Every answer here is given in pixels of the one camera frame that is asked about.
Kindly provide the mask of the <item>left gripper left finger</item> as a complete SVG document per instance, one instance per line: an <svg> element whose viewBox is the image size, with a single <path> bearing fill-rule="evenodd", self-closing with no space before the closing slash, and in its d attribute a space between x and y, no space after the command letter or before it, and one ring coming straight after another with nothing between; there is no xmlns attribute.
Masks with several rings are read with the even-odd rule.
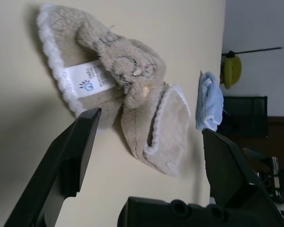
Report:
<svg viewBox="0 0 284 227"><path fill-rule="evenodd" d="M100 108L81 113L51 143L5 226L55 226L64 201L81 190L100 116Z"/></svg>

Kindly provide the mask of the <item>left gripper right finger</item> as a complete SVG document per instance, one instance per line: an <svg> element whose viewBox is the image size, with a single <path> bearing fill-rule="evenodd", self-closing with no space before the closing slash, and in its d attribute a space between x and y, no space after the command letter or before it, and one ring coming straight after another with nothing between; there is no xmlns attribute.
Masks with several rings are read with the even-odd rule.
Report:
<svg viewBox="0 0 284 227"><path fill-rule="evenodd" d="M202 131L211 195L217 205L254 216L261 227L284 227L284 218L237 144Z"/></svg>

